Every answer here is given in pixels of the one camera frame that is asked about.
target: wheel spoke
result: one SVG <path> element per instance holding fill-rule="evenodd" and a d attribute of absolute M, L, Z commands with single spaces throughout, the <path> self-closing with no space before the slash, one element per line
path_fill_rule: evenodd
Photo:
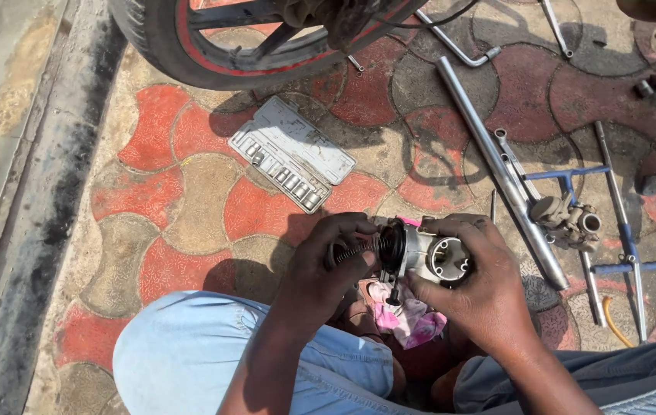
<path fill-rule="evenodd" d="M 272 32 L 256 49 L 250 54 L 250 58 L 260 61 L 266 55 L 274 52 L 285 42 L 289 41 L 294 35 L 300 32 L 300 28 L 292 27 L 287 23 L 282 23 Z"/>
<path fill-rule="evenodd" d="M 269 0 L 252 0 L 227 6 L 208 7 L 190 12 L 191 30 L 247 26 L 249 24 L 279 23 L 274 4 Z"/>

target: socket set case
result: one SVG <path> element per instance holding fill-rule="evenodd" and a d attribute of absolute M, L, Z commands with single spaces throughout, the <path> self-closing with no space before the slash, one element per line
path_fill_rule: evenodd
<path fill-rule="evenodd" d="M 316 212 L 351 173 L 356 160 L 278 97 L 228 141 L 303 211 Z"/>

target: spring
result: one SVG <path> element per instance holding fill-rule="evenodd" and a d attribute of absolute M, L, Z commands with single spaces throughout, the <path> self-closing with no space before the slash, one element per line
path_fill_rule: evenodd
<path fill-rule="evenodd" d="M 392 242 L 387 238 L 381 238 L 379 236 L 372 236 L 371 239 L 366 240 L 362 239 L 359 241 L 359 244 L 353 248 L 347 248 L 346 250 L 336 254 L 333 257 L 333 260 L 336 264 L 340 264 L 345 259 L 354 256 L 360 252 L 370 250 L 375 253 L 377 257 L 381 256 L 386 250 L 392 248 Z"/>

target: brake cable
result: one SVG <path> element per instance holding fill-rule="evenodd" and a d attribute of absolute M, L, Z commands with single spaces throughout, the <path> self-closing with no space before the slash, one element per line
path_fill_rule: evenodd
<path fill-rule="evenodd" d="M 400 29 L 428 29 L 430 27 L 440 26 L 442 24 L 451 22 L 452 20 L 458 18 L 462 14 L 468 12 L 469 9 L 471 9 L 474 5 L 476 5 L 478 1 L 479 0 L 471 0 L 466 6 L 464 6 L 458 12 L 448 16 L 447 18 L 444 18 L 443 20 L 439 20 L 438 22 L 433 22 L 433 23 L 421 23 L 421 24 L 395 23 L 395 22 L 390 22 L 389 20 L 385 20 L 381 17 L 378 17 L 377 15 L 373 15 L 371 19 L 379 23 L 385 23 L 393 27 L 399 27 Z"/>

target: carburetor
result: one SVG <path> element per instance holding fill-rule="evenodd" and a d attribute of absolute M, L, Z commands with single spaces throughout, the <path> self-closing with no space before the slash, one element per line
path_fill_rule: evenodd
<path fill-rule="evenodd" d="M 530 218 L 543 225 L 550 236 L 575 250 L 594 252 L 602 242 L 598 235 L 602 222 L 597 210 L 590 204 L 572 205 L 569 192 L 564 193 L 563 199 L 547 196 L 539 200 L 530 210 Z"/>
<path fill-rule="evenodd" d="M 388 220 L 379 235 L 369 240 L 341 238 L 333 241 L 326 254 L 326 267 L 333 269 L 344 259 L 364 250 L 371 250 L 379 259 L 382 267 L 380 282 L 395 284 L 387 299 L 390 305 L 400 305 L 397 280 L 407 272 L 453 287 L 473 266 L 471 255 L 460 239 L 420 232 L 417 226 L 394 218 Z"/>

